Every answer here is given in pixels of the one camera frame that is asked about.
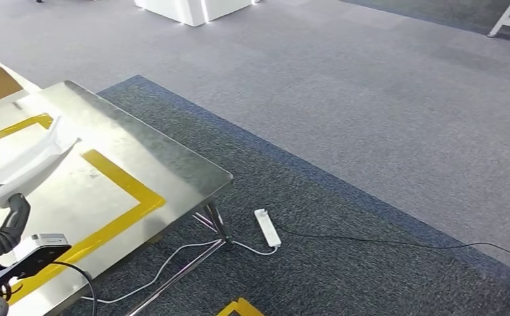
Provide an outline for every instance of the dark gray carpet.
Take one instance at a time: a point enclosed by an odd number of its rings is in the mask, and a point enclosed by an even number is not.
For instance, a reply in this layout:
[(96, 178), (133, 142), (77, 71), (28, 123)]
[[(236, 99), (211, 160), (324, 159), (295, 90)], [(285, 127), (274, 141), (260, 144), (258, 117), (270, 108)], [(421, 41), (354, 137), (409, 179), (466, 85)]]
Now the dark gray carpet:
[[(456, 243), (145, 78), (100, 94), (232, 172), (235, 188), (218, 205), (236, 239), (261, 251), (268, 249), (252, 211), (262, 207), (298, 232)], [(240, 248), (217, 252), (143, 314), (215, 315), (245, 297), (266, 316), (510, 315), (510, 268), (474, 249), (422, 250), (280, 234), (283, 246), (270, 257)], [(213, 238), (194, 220), (185, 221), (97, 278), (99, 297), (131, 291), (149, 281), (177, 247)], [(198, 251), (183, 251), (163, 278)], [(122, 315), (147, 292), (101, 305), (100, 315)], [(86, 315), (90, 308), (79, 300), (64, 315)]]
[[(454, 28), (487, 34), (510, 0), (340, 0)], [(510, 39), (510, 27), (499, 33)]]

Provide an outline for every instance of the table leg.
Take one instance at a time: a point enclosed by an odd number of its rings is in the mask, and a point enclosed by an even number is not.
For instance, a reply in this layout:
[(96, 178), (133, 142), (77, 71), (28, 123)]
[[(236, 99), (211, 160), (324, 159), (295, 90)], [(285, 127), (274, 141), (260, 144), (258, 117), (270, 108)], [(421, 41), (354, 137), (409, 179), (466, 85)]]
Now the table leg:
[(208, 218), (206, 218), (206, 216), (202, 215), (201, 213), (194, 213), (193, 217), (197, 221), (201, 222), (201, 224), (203, 224), (204, 226), (210, 228), (210, 230), (212, 230), (213, 232), (218, 232), (214, 227), (214, 224)]
[(499, 32), (501, 27), (503, 25), (505, 25), (505, 22), (507, 22), (507, 19), (509, 17), (510, 17), (510, 5), (507, 8), (507, 10), (503, 13), (503, 15), (501, 15), (501, 18), (497, 21), (497, 24), (495, 24), (495, 26), (493, 27), (493, 29), (491, 30), (491, 32), (489, 32), (489, 34), (487, 36), (489, 38), (494, 38), (495, 36), (497, 36), (497, 33)]
[(218, 208), (214, 203), (208, 203), (206, 206), (204, 206), (204, 211), (206, 212), (206, 215), (208, 215), (208, 218), (212, 222), (214, 228), (216, 229), (216, 233), (222, 238), (228, 248), (232, 248), (234, 243), (232, 241), (232, 237), (224, 225), (224, 221), (222, 220), (222, 216), (220, 215), (220, 212), (218, 211)]
[(214, 243), (210, 248), (206, 249), (203, 253), (201, 253), (198, 257), (196, 257), (193, 261), (191, 261), (188, 265), (186, 265), (183, 269), (181, 269), (177, 274), (172, 276), (169, 280), (167, 280), (164, 284), (162, 284), (154, 293), (150, 294), (146, 299), (144, 299), (140, 304), (138, 304), (131, 312), (127, 313), (127, 316), (135, 316), (138, 315), (141, 311), (143, 311), (150, 303), (160, 297), (170, 286), (172, 286), (175, 282), (179, 281), (186, 274), (195, 269), (202, 261), (206, 260), (206, 258), (210, 257), (216, 250), (225, 245), (226, 242), (224, 240), (220, 240)]

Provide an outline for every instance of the electrical cord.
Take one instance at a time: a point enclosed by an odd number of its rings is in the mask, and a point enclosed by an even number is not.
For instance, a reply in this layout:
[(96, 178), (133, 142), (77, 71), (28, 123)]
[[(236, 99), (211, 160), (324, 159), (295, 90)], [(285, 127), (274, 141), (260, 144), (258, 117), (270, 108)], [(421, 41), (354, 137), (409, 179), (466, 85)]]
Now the electrical cord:
[(276, 251), (278, 251), (278, 247), (274, 247), (274, 250), (272, 250), (271, 252), (260, 252), (260, 251), (254, 250), (253, 248), (251, 248), (245, 244), (242, 244), (240, 242), (233, 241), (233, 243), (236, 245), (239, 245), (247, 250), (251, 250), (252, 252), (256, 253), (257, 255), (273, 255), (276, 253)]
[(75, 271), (79, 272), (86, 279), (86, 282), (88, 282), (88, 285), (90, 287), (90, 292), (92, 293), (92, 299), (91, 299), (92, 300), (92, 316), (96, 316), (97, 315), (97, 302), (98, 302), (98, 299), (97, 299), (97, 296), (96, 296), (96, 291), (94, 289), (94, 285), (92, 284), (92, 278), (87, 274), (87, 272), (82, 270), (81, 268), (75, 266), (75, 265), (71, 265), (70, 263), (54, 261), (51, 264), (54, 264), (54, 265), (64, 265), (65, 267), (69, 267), (71, 269), (74, 269)]
[(349, 236), (334, 236), (334, 235), (312, 235), (312, 234), (302, 234), (298, 232), (292, 232), (291, 230), (285, 229), (284, 227), (280, 226), (276, 221), (272, 221), (274, 223), (274, 226), (291, 235), (301, 236), (301, 237), (309, 237), (309, 238), (323, 238), (323, 239), (339, 239), (339, 240), (351, 240), (354, 242), (374, 242), (377, 244), (398, 244), (398, 245), (404, 245), (404, 246), (412, 246), (412, 247), (421, 247), (421, 248), (430, 248), (430, 249), (440, 249), (440, 250), (447, 250), (447, 249), (458, 249), (458, 248), (465, 248), (465, 247), (471, 247), (471, 246), (479, 246), (479, 245), (485, 245), (485, 246), (492, 246), (494, 248), (497, 248), (499, 250), (503, 250), (507, 253), (510, 253), (510, 250), (507, 250), (501, 246), (497, 246), (495, 244), (491, 244), (490, 242), (473, 242), (471, 244), (463, 244), (458, 246), (431, 246), (426, 244), (414, 244), (411, 242), (397, 242), (394, 240), (374, 240), (374, 239), (364, 239), (364, 238), (356, 238), (356, 237), (349, 237)]
[[(171, 259), (172, 259), (175, 255), (177, 255), (177, 253), (178, 253), (179, 251), (181, 251), (182, 249), (185, 249), (185, 248), (188, 248), (188, 247), (208, 246), (208, 245), (215, 244), (215, 243), (217, 243), (217, 242), (219, 242), (219, 241), (221, 241), (221, 240), (220, 240), (220, 239), (217, 239), (217, 240), (213, 240), (213, 241), (211, 241), (211, 242), (204, 242), (204, 243), (202, 243), (202, 244), (188, 244), (188, 245), (181, 246), (181, 247), (177, 248), (177, 250), (176, 250), (176, 251), (174, 251), (174, 252), (173, 252), (173, 253), (172, 253), (172, 254), (168, 257), (168, 259), (166, 259), (166, 261), (162, 264), (162, 266), (161, 266), (161, 267), (160, 267), (160, 269), (158, 270), (158, 273), (156, 274), (156, 276), (154, 276), (154, 279), (152, 279), (152, 281), (148, 282), (147, 284), (144, 284), (143, 286), (140, 286), (139, 288), (137, 288), (136, 290), (133, 290), (132, 292), (129, 292), (129, 293), (127, 293), (127, 294), (125, 294), (125, 295), (123, 295), (123, 296), (121, 296), (121, 297), (119, 297), (119, 298), (116, 298), (115, 300), (100, 300), (100, 299), (98, 299), (97, 301), (98, 301), (99, 303), (103, 303), (103, 304), (113, 304), (113, 303), (119, 302), (119, 301), (121, 301), (121, 300), (124, 300), (124, 299), (128, 298), (129, 296), (134, 295), (134, 294), (136, 294), (136, 293), (138, 293), (138, 292), (140, 292), (140, 291), (144, 290), (144, 289), (145, 289), (145, 288), (147, 288), (148, 286), (151, 286), (152, 284), (154, 284), (154, 283), (158, 280), (158, 278), (160, 277), (160, 275), (161, 275), (161, 273), (162, 273), (163, 269), (164, 269), (164, 268), (168, 265), (169, 261), (170, 261), (170, 260), (171, 260)], [(234, 244), (237, 244), (237, 245), (239, 245), (239, 246), (241, 246), (241, 247), (243, 247), (243, 248), (245, 248), (245, 249), (247, 249), (247, 250), (250, 250), (250, 251), (252, 251), (252, 252), (256, 253), (257, 255), (272, 255), (272, 254), (276, 253), (276, 251), (278, 251), (278, 247), (274, 247), (274, 250), (273, 250), (273, 251), (271, 251), (271, 252), (269, 252), (269, 253), (259, 252), (259, 251), (254, 250), (253, 248), (251, 248), (251, 247), (249, 247), (249, 246), (247, 246), (247, 245), (245, 245), (245, 244), (242, 244), (242, 243), (240, 243), (240, 242), (233, 242), (233, 243), (234, 243)], [(82, 296), (81, 298), (83, 298), (83, 299), (85, 299), (85, 300), (93, 300), (93, 298), (89, 298), (89, 297), (87, 297), (87, 296)]]

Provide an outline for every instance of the gray carpet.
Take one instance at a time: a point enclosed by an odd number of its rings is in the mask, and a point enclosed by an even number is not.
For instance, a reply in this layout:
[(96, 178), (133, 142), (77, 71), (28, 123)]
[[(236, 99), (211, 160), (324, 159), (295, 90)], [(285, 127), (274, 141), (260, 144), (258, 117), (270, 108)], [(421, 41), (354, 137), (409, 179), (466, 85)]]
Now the gray carpet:
[[(457, 243), (140, 76), (100, 94), (232, 172), (235, 188), (218, 204), (235, 238), (259, 250), (267, 247), (252, 211), (261, 207), (270, 209), (276, 222), (299, 232)], [(281, 237), (283, 246), (270, 257), (240, 248), (217, 252), (143, 314), (215, 315), (231, 300), (245, 297), (267, 316), (510, 315), (510, 268), (474, 249), (436, 251), (284, 233)], [(111, 299), (129, 292), (150, 280), (177, 247), (213, 238), (204, 226), (186, 221), (101, 275), (95, 282), (99, 296)], [(198, 251), (180, 254), (163, 278)], [(122, 315), (146, 294), (102, 305), (100, 315)], [(86, 315), (90, 307), (80, 300), (64, 314)]]
[[(487, 34), (510, 0), (340, 0), (365, 7), (431, 21), (454, 28)], [(510, 27), (500, 32), (510, 39)]]
[(142, 74), (459, 240), (510, 248), (510, 41), (338, 0), (199, 28), (131, 0), (0, 0), (0, 61), (41, 87)]

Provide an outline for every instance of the yellow floor marking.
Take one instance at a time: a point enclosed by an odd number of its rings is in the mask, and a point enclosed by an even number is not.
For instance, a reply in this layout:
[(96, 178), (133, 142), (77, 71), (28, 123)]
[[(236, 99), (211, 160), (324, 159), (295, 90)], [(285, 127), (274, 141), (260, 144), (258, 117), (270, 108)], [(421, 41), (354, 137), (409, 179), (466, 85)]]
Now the yellow floor marking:
[(231, 302), (229, 305), (224, 307), (217, 316), (229, 316), (233, 312), (236, 312), (240, 316), (264, 316), (244, 298), (239, 298), (236, 302)]

